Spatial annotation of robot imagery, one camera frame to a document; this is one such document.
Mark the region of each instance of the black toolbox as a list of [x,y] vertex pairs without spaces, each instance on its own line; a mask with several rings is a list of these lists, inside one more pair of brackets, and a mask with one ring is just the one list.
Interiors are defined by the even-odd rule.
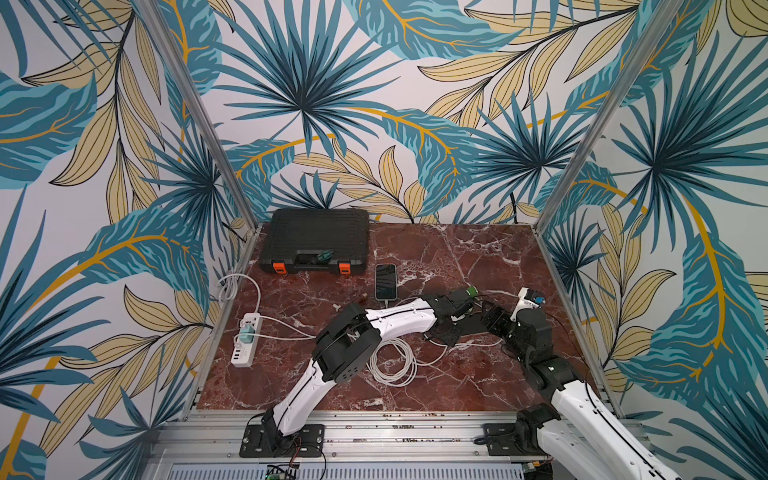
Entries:
[[362,275],[368,260],[368,212],[358,208],[282,208],[269,225],[259,266],[268,273],[318,270]]

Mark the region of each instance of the metal frame pole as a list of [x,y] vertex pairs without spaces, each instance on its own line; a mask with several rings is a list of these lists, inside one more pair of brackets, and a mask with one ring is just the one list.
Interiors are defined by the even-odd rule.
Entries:
[[568,162],[565,170],[563,170],[560,181],[552,191],[552,195],[547,199],[547,203],[541,211],[541,216],[534,223],[534,230],[543,234],[549,227],[554,213],[560,207],[563,199],[565,199],[565,196],[571,189],[576,176],[587,162],[587,158],[592,153],[595,143],[603,134],[603,130],[611,117],[613,117],[614,112],[621,106],[621,102],[627,96],[637,76],[643,71],[648,58],[655,51],[656,45],[658,45],[672,19],[680,10],[683,1],[662,0],[657,5],[648,21],[648,26],[637,42],[637,46],[630,53],[626,63],[624,63],[624,67],[616,78],[613,87],[611,87],[611,91],[608,92],[608,96],[600,108],[598,108],[598,112],[594,115],[594,119],[587,128],[587,133],[584,134],[584,138],[581,139],[578,147],[576,147],[574,156],[571,157],[571,161]]
[[190,111],[190,116],[213,156],[224,183],[229,187],[240,215],[245,219],[248,229],[252,233],[255,232],[258,221],[243,195],[243,190],[237,183],[234,170],[227,158],[227,153],[221,145],[213,122],[208,117],[208,113],[203,105],[203,99],[197,93],[197,88],[194,86],[194,81],[187,68],[187,64],[184,63],[184,58],[181,56],[181,50],[171,36],[170,27],[165,21],[165,17],[163,17],[160,9],[157,7],[155,0],[135,0],[134,3],[141,15],[141,19],[144,20],[144,24],[147,26],[147,32],[152,43],[154,43],[154,47],[160,53],[165,68],[168,69],[176,81],[181,97]]

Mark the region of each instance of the black cable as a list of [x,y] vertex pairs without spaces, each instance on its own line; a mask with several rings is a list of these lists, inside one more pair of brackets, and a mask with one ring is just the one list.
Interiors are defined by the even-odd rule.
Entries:
[[319,446],[317,446],[317,445],[304,445],[304,446],[305,447],[312,447],[313,449],[315,449],[318,452],[320,452],[320,454],[323,456],[323,473],[320,474],[320,478],[318,478],[318,480],[323,480],[323,478],[325,478],[325,476],[326,476],[326,470],[328,469],[328,459],[326,458],[325,452],[323,452],[323,450]]
[[257,413],[256,415],[254,415],[254,416],[250,417],[250,418],[248,419],[248,421],[247,421],[247,422],[245,422],[245,426],[247,427],[248,425],[250,425],[250,421],[251,421],[251,420],[253,420],[253,419],[257,419],[257,418],[259,418],[259,417],[263,417],[265,413],[266,413],[266,412]]
[[629,448],[630,448],[630,449],[632,449],[632,452],[634,452],[634,454],[635,454],[635,455],[637,455],[637,456],[638,456],[638,457],[639,457],[639,458],[640,458],[640,459],[643,461],[643,463],[644,463],[645,465],[647,465],[647,466],[648,466],[648,468],[650,468],[650,469],[651,469],[651,470],[652,470],[654,473],[658,474],[658,475],[659,475],[659,478],[660,478],[661,480],[666,480],[666,478],[665,478],[665,477],[664,477],[664,476],[661,474],[661,472],[659,472],[659,471],[656,469],[656,467],[654,467],[653,465],[651,465],[651,464],[649,463],[649,461],[645,459],[645,456],[641,455],[641,454],[640,454],[640,453],[637,451],[637,449],[634,447],[634,445],[632,445],[632,444],[629,442],[629,440],[627,440],[627,439],[626,439],[626,438],[625,438],[625,437],[624,437],[624,436],[623,436],[623,435],[622,435],[622,434],[621,434],[621,433],[620,433],[618,430],[616,430],[616,427],[614,427],[614,426],[613,426],[613,424],[612,424],[611,422],[609,422],[609,421],[608,421],[608,419],[606,419],[606,418],[605,418],[605,415],[603,415],[603,412],[602,412],[602,411],[601,411],[601,410],[598,408],[598,406],[597,406],[597,405],[594,403],[594,400],[592,399],[592,394],[590,394],[590,388],[589,388],[589,384],[587,384],[586,382],[584,382],[584,387],[585,387],[585,389],[587,390],[587,398],[589,399],[590,403],[592,404],[592,408],[594,408],[594,410],[593,410],[593,411],[594,411],[595,413],[597,413],[597,414],[600,416],[600,418],[602,418],[602,419],[603,419],[603,421],[604,421],[605,423],[607,423],[607,424],[608,424],[608,426],[609,426],[609,427],[611,427],[611,430],[613,430],[613,431],[614,431],[614,433],[616,433],[616,435],[618,435],[618,437],[619,437],[620,439],[622,439],[622,440],[624,441],[624,443],[626,443],[626,444],[627,444],[627,446],[629,446]]

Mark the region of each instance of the green object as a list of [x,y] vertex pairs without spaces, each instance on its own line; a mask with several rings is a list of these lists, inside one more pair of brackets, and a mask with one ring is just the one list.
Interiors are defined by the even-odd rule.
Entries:
[[317,263],[328,263],[333,256],[333,250],[324,250],[317,254]]

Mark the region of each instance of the white cable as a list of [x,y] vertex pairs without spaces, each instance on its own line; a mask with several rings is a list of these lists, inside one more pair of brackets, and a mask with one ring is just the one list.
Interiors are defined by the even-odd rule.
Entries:
[[[440,356],[438,356],[436,359],[432,360],[429,363],[423,363],[423,362],[420,362],[419,359],[415,357],[415,355],[413,354],[413,349],[405,340],[401,338],[385,340],[381,342],[376,347],[375,350],[373,350],[373,353],[371,353],[371,358],[368,360],[368,370],[370,370],[371,375],[373,376],[373,379],[379,383],[383,383],[384,385],[388,385],[388,386],[403,387],[410,384],[413,381],[413,379],[416,378],[416,372],[419,370],[420,366],[433,365],[437,363],[440,359],[442,359],[442,357],[444,357],[445,354],[450,353],[453,350],[466,350],[471,346],[480,346],[480,347],[497,346],[499,343],[502,342],[502,340],[499,339],[498,342],[491,343],[491,344],[473,343],[474,340],[470,340],[465,343],[456,343],[456,345],[453,346],[451,349],[449,349],[447,345],[440,345],[439,343],[433,342],[431,340],[429,340],[429,342],[437,346],[443,347],[443,350]],[[397,349],[397,351],[402,356],[403,360],[405,361],[402,368],[394,373],[384,373],[379,369],[379,358],[377,354],[379,353],[380,349],[388,345],[394,346],[395,349]]]
[[283,338],[283,337],[279,337],[279,336],[262,335],[261,333],[238,333],[233,338],[235,345],[237,345],[238,343],[242,343],[243,342],[242,340],[240,340],[241,336],[258,336],[258,337],[263,338],[263,339],[272,339],[272,340],[293,340],[293,341],[311,340],[311,339],[308,339],[308,338],[303,338],[303,339],[296,339],[296,338],[287,339],[287,338]]
[[230,273],[229,275],[224,275],[219,279],[219,283],[222,283],[228,278],[233,279],[231,282],[226,282],[223,284],[221,291],[219,292],[219,302],[224,300],[232,300],[237,295],[237,281],[234,280],[235,277],[247,278],[256,287],[256,291],[259,293],[259,296],[256,300],[256,309],[254,311],[258,312],[259,305],[261,305],[261,288],[259,288],[259,284],[256,283],[256,280],[252,279],[244,273]]

